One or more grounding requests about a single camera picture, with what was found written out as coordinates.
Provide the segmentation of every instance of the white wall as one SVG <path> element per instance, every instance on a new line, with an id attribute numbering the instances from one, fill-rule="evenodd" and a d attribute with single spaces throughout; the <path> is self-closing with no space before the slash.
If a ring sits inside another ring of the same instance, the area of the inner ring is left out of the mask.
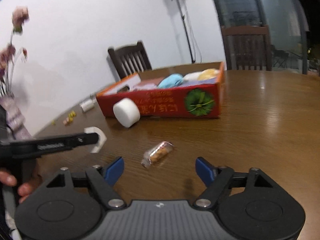
<path id="1" fill-rule="evenodd" d="M 143 40 L 153 68 L 190 62 L 175 1 L 1 0 L 1 47 L 9 41 L 16 5 L 28 6 L 30 21 L 13 40 L 27 48 L 28 61 L 16 65 L 12 90 L 32 134 L 115 81 L 109 46 Z M 203 62 L 225 60 L 213 0 L 187 5 Z"/>

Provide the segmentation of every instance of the gray ridged panel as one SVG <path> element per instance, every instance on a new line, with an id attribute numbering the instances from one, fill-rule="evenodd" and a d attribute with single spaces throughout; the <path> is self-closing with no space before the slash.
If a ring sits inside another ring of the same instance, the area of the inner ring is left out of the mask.
<path id="1" fill-rule="evenodd" d="M 84 240 L 236 240 L 209 211 L 197 211 L 188 201 L 133 201 L 111 211 Z"/>

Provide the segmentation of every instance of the finger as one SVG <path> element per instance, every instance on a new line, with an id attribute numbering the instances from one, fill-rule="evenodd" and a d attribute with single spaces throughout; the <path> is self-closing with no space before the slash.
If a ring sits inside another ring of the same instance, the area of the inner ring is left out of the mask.
<path id="1" fill-rule="evenodd" d="M 20 198 L 20 199 L 19 199 L 19 204 L 21 204 L 23 201 L 25 201 L 28 196 L 29 196 L 29 195 L 26 195 L 26 196 Z"/>
<path id="2" fill-rule="evenodd" d="M 0 182 L 9 187 L 17 185 L 17 179 L 6 168 L 0 168 Z"/>
<path id="3" fill-rule="evenodd" d="M 34 192 L 36 190 L 36 188 L 38 188 L 40 186 L 41 183 L 42 183 L 41 176 L 32 177 L 28 182 L 22 184 L 18 188 L 18 194 L 21 197 L 30 195 L 32 192 Z"/>

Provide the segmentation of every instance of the metal screw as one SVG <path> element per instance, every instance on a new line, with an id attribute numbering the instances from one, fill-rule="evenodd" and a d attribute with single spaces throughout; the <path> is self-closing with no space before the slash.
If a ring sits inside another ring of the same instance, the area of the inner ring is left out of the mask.
<path id="1" fill-rule="evenodd" d="M 208 207 L 211 205 L 211 201 L 209 199 L 201 198 L 196 201 L 196 205 L 198 207 Z"/>
<path id="2" fill-rule="evenodd" d="M 124 205 L 124 201 L 122 199 L 114 198 L 108 201 L 108 205 L 110 207 L 122 207 Z"/>

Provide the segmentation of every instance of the red box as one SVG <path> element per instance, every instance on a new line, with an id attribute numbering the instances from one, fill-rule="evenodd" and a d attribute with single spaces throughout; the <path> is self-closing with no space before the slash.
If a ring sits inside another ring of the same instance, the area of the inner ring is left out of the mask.
<path id="1" fill-rule="evenodd" d="M 215 84 L 120 92 L 143 80 L 167 77 L 173 73 L 184 76 L 208 68 L 220 70 Z M 223 62 L 179 65 L 130 75 L 98 93 L 96 98 L 105 117 L 114 117 L 113 105 L 123 98 L 130 98 L 138 106 L 141 115 L 215 118 L 221 112 L 223 84 Z"/>

